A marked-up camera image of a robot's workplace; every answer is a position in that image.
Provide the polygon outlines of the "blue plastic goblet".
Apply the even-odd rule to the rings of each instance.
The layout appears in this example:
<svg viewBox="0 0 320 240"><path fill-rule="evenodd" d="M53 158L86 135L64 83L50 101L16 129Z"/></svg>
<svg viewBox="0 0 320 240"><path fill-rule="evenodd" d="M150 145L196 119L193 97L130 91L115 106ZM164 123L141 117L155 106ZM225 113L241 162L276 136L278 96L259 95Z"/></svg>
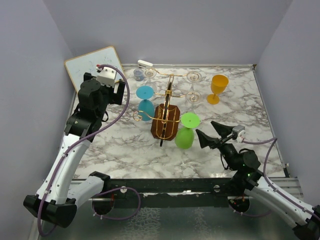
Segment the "blue plastic goblet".
<svg viewBox="0 0 320 240"><path fill-rule="evenodd" d="M138 115L141 116L141 120L144 122L150 121L151 117L155 116L155 107L150 101L150 98L154 95L154 90L151 86L140 86L136 90L136 96L141 99L138 105Z"/></svg>

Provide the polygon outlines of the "green plastic goblet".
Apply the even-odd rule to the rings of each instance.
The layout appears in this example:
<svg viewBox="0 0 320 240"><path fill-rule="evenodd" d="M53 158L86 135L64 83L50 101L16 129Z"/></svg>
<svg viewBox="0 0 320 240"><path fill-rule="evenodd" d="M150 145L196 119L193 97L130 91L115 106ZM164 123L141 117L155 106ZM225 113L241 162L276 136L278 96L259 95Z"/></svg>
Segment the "green plastic goblet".
<svg viewBox="0 0 320 240"><path fill-rule="evenodd" d="M178 130L174 139L175 144L180 149L192 147L195 134L194 129L200 125L200 118L193 112L187 112L181 116L182 128Z"/></svg>

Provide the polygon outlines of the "clear wine glass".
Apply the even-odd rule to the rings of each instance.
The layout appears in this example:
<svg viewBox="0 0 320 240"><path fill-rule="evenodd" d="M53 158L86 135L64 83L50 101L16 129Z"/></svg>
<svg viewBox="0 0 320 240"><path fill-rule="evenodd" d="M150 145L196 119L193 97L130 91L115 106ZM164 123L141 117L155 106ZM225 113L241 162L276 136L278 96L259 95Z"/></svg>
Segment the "clear wine glass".
<svg viewBox="0 0 320 240"><path fill-rule="evenodd" d="M155 70L153 70L152 68L146 68L143 71L143 76L145 79L145 85L149 86L153 89L153 91L156 93L158 91L158 87L157 84L154 80L154 78L156 77L157 72Z"/></svg>
<svg viewBox="0 0 320 240"><path fill-rule="evenodd" d="M191 82L190 91L193 92L195 84L199 83L203 79L203 76L199 71L189 71L186 78Z"/></svg>
<svg viewBox="0 0 320 240"><path fill-rule="evenodd" d="M196 107L202 101L202 95L198 91L190 91L185 96L185 106L189 112L195 112Z"/></svg>

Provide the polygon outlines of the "orange plastic goblet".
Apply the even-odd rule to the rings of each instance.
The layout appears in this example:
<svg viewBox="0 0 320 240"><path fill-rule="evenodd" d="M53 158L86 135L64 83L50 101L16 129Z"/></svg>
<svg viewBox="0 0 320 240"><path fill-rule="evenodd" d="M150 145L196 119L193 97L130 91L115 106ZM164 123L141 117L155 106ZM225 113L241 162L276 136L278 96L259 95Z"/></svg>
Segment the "orange plastic goblet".
<svg viewBox="0 0 320 240"><path fill-rule="evenodd" d="M210 89L212 94L209 94L206 98L207 102L211 105L216 105L219 103L221 94L229 84L229 79L221 74L217 74L212 77Z"/></svg>

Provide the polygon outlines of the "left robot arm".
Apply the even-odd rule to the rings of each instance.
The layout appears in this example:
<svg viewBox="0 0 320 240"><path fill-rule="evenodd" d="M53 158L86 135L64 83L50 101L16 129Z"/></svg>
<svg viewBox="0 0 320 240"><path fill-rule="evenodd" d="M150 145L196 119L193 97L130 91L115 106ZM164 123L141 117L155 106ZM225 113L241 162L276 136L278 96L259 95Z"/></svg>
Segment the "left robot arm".
<svg viewBox="0 0 320 240"><path fill-rule="evenodd" d="M75 171L99 130L107 121L107 106L121 105L128 83L116 74L93 76L85 73L77 92L78 104L67 119L62 143L55 162L41 187L27 195L23 206L37 218L61 228L68 227L78 208L97 194L103 198L111 190L109 176L94 172L78 187L70 189Z"/></svg>

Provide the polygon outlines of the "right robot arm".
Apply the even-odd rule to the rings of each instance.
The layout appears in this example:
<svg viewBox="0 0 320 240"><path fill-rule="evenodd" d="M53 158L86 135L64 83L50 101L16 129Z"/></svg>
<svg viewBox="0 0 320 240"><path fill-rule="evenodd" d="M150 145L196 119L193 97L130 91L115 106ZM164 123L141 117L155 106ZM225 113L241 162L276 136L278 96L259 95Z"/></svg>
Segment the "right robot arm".
<svg viewBox="0 0 320 240"><path fill-rule="evenodd" d="M299 200L272 182L265 171L259 170L261 163L254 150L237 151L228 142L244 142L244 126L227 126L215 121L211 125L219 137L210 137L197 129L199 144L202 149L218 149L227 164L226 168L235 172L229 182L230 191L236 196L250 196L270 208L292 228L294 235L300 240L318 240L320 207Z"/></svg>

